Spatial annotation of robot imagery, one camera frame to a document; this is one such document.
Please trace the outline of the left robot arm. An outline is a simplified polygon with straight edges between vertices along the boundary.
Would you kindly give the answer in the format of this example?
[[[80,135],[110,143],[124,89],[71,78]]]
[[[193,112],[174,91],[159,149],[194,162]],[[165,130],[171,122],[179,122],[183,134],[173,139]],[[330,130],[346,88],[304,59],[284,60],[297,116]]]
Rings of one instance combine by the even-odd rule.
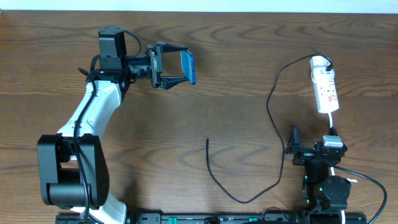
[[[98,32],[99,54],[88,70],[84,97],[72,117],[55,134],[37,142],[40,190],[43,202],[72,216],[73,223],[134,223],[128,206],[109,191],[110,176],[101,139],[112,114],[129,87],[148,79],[153,88],[171,89],[195,82],[195,61],[186,46],[158,42],[126,48],[129,31],[104,27]]]

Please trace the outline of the white power strip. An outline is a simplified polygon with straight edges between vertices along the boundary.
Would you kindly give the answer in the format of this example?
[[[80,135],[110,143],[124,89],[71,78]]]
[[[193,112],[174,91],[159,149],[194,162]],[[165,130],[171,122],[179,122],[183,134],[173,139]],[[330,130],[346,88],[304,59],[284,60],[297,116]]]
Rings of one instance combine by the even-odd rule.
[[[315,67],[311,72],[319,113],[327,114],[339,109],[334,77],[334,70],[326,71],[325,67]]]

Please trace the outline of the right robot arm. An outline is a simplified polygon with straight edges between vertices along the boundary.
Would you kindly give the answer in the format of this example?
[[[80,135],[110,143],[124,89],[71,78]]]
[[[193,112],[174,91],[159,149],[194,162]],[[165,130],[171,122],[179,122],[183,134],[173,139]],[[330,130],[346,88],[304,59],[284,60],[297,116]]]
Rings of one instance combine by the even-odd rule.
[[[313,147],[303,147],[298,127],[292,126],[285,153],[294,156],[293,165],[305,169],[302,197],[307,200],[308,210],[302,213],[304,223],[346,223],[351,182],[336,175],[333,168],[346,151],[334,128]]]

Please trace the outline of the blue Galaxy smartphone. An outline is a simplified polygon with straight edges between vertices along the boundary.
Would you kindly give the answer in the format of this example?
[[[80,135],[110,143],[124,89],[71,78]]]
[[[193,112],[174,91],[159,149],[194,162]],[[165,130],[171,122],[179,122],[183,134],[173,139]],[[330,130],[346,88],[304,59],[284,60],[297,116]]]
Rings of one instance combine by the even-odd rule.
[[[184,50],[180,52],[180,59],[182,72],[192,85],[196,84],[194,55],[189,50]]]

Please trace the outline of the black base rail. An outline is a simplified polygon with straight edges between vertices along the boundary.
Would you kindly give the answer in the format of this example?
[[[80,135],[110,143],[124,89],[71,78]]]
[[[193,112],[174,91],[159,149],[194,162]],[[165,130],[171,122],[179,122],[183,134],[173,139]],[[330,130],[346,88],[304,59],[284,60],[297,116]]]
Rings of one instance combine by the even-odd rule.
[[[338,215],[314,214],[310,218],[302,218],[295,215],[281,213],[266,213],[264,215],[161,215],[159,213],[140,213],[127,219],[128,223],[135,224],[238,224],[238,223],[341,223]]]

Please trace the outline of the white USB charger plug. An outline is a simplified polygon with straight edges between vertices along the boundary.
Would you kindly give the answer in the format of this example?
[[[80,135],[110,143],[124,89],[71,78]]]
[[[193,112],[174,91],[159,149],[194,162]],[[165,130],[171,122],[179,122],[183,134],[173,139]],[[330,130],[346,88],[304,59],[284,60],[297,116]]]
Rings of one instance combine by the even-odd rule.
[[[318,67],[325,68],[325,70],[329,72],[333,69],[333,64],[328,57],[316,55],[310,59],[310,68],[313,70]]]

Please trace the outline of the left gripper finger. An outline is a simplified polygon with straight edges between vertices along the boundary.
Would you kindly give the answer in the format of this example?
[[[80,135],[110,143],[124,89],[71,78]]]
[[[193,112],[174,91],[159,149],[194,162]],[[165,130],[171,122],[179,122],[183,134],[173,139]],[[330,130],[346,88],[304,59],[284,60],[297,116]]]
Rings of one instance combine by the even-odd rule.
[[[182,45],[172,45],[165,42],[157,42],[156,47],[162,53],[181,52],[188,50],[188,47]]]
[[[178,85],[179,83],[188,81],[187,77],[161,77],[160,79],[160,87],[164,90],[169,90],[175,85]]]

